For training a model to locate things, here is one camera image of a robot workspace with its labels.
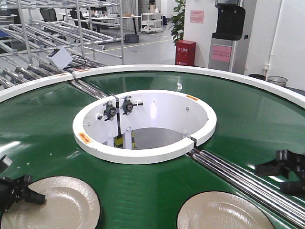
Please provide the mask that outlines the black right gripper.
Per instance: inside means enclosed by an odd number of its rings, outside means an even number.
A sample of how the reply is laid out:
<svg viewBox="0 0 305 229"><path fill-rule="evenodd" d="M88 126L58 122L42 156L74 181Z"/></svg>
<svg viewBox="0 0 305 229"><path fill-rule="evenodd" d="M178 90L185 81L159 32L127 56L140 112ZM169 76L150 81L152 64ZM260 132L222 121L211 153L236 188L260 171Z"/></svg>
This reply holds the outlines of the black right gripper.
<svg viewBox="0 0 305 229"><path fill-rule="evenodd" d="M254 174L259 177L282 174L285 178L289 178L289 172L293 171L299 179L305 178L304 154L294 153L288 149L277 150L276 161L255 165ZM287 195L304 197L305 182L301 180L282 182L280 183L280 191Z"/></svg>

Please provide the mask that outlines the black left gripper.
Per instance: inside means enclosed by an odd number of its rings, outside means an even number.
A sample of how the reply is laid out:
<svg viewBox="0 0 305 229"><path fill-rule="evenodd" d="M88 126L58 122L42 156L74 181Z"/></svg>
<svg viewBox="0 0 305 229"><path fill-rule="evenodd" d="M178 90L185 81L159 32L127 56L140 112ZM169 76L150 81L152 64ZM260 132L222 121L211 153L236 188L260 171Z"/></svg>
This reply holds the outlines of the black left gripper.
<svg viewBox="0 0 305 229"><path fill-rule="evenodd" d="M0 177L0 210L8 211L14 202L24 201L43 205L46 202L45 195L31 190L28 185L32 182L32 176L25 174L19 178Z"/></svg>

